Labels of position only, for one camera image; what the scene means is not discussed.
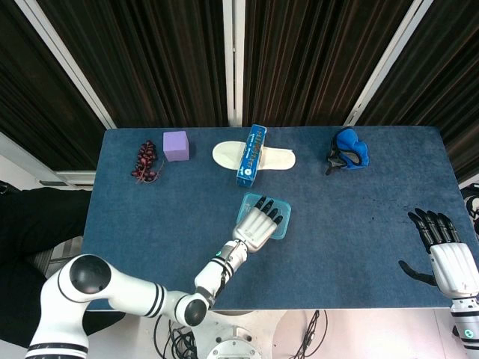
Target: blue eye mask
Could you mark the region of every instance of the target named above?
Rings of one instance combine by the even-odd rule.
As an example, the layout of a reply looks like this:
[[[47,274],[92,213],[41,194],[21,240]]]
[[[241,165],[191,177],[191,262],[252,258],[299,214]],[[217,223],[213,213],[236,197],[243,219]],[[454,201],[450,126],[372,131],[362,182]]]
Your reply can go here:
[[[326,157],[329,168],[326,175],[340,168],[356,170],[369,165],[367,145],[358,139],[358,135],[351,127],[338,132],[331,141],[331,150]]]

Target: blue fabric surface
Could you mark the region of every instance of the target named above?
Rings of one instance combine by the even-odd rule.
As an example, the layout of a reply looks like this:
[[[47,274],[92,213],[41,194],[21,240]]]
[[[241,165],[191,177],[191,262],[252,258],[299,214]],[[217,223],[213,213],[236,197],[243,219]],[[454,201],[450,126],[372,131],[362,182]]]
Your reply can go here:
[[[249,128],[186,129],[190,160],[165,163],[154,184],[130,172],[141,143],[162,148],[175,129],[107,131],[88,213],[83,252],[127,274],[185,292],[231,238],[243,195],[236,171],[212,158],[222,141]],[[287,235],[270,240],[233,276],[216,309],[448,307],[438,289],[412,280],[397,261],[431,273],[415,207],[445,213],[477,258],[472,224],[439,132],[430,127],[356,127],[371,162],[325,175],[338,127],[268,128],[265,145],[293,149],[288,171],[259,171],[252,191],[279,197],[292,212]],[[93,308],[104,308],[104,303]]]

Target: robot finger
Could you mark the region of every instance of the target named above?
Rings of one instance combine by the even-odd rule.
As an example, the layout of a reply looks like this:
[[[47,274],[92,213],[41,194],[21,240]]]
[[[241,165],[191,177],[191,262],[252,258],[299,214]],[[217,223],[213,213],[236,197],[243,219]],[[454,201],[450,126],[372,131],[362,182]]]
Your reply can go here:
[[[267,212],[271,209],[273,203],[274,203],[274,201],[273,201],[273,200],[270,200],[270,201],[265,205],[265,207],[263,208],[263,212],[264,212],[264,213],[267,213]]]
[[[260,200],[254,205],[256,208],[261,209],[264,201],[266,200],[266,197],[260,198]]]
[[[427,253],[429,253],[430,252],[429,247],[431,245],[434,245],[435,242],[433,237],[431,236],[430,231],[427,229],[426,224],[415,213],[409,212],[407,215],[409,216],[411,221],[413,221],[414,224],[416,225],[416,228],[419,231],[419,236],[421,237],[422,243],[424,244],[424,247],[426,247]]]
[[[283,216],[279,215],[278,217],[275,218],[275,220],[273,222],[275,222],[279,226],[281,221],[283,221]]]
[[[449,219],[449,217],[443,215],[442,213],[438,213],[438,216],[444,221],[446,227],[448,228],[449,233],[452,237],[452,242],[461,243],[456,227],[452,224],[452,221]]]
[[[437,245],[441,244],[443,240],[442,240],[441,234],[439,234],[439,231],[437,229],[437,224],[434,221],[434,218],[428,215],[422,209],[416,208],[415,211],[419,215],[419,217],[421,217],[422,220],[426,223],[427,228],[429,229],[431,233],[431,237],[433,237],[434,244],[437,244]]]
[[[424,282],[426,284],[429,284],[430,286],[437,286],[436,279],[434,278],[433,275],[431,274],[425,274],[425,273],[418,273],[414,269],[412,269],[409,264],[404,262],[403,260],[400,260],[397,262],[399,264],[399,267],[409,275],[412,279],[419,280],[421,282]]]
[[[435,213],[433,214],[436,219],[436,223],[439,227],[439,231],[441,232],[442,238],[445,240],[446,243],[451,243],[453,239],[451,234],[448,231],[448,228],[446,227],[446,223],[444,222],[444,220],[442,219],[440,215],[437,215]]]
[[[277,208],[274,208],[269,214],[268,214],[268,217],[270,217],[271,219],[273,219],[275,217],[275,215],[278,214],[278,209]]]
[[[261,238],[269,238],[276,230],[278,226],[267,218],[257,229],[256,234]]]

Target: purple sponge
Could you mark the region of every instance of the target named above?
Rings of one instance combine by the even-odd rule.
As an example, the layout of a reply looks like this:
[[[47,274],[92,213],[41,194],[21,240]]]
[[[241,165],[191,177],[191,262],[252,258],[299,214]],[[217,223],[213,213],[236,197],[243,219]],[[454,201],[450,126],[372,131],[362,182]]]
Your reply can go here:
[[[169,162],[188,160],[189,145],[186,132],[163,132],[163,152]]]

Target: bunch of grapes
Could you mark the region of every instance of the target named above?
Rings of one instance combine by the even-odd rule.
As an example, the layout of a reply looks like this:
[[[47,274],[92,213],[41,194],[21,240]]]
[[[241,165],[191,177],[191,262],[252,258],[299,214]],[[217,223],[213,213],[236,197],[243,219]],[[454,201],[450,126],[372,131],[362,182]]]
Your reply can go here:
[[[158,178],[165,161],[162,162],[161,167],[157,171],[153,171],[153,163],[158,159],[156,154],[155,144],[148,140],[140,146],[138,152],[137,161],[135,165],[135,170],[132,171],[132,176],[137,178],[137,183],[139,182],[155,182]]]

